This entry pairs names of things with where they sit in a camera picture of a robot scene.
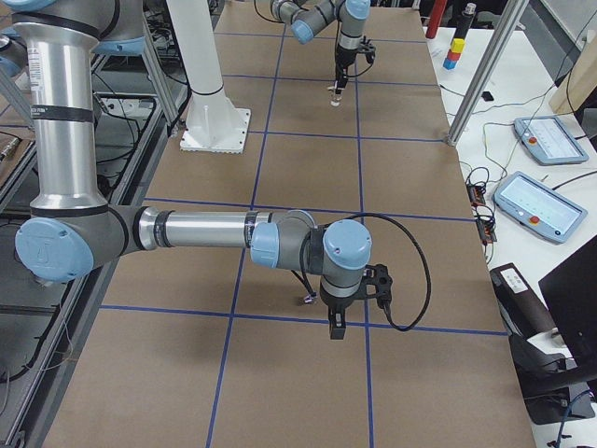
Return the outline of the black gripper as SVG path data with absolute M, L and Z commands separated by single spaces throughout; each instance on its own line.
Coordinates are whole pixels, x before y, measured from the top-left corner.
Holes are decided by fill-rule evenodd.
M 335 47 L 335 81 L 334 89 L 343 92 L 348 83 L 348 69 L 354 64 L 357 49 L 346 49 L 342 45 Z
M 329 337 L 333 341 L 341 341 L 346 331 L 346 310 L 355 301 L 366 301 L 367 294 L 355 292 L 348 297 L 338 297 L 327 291 L 321 291 L 320 296 L 328 309 Z

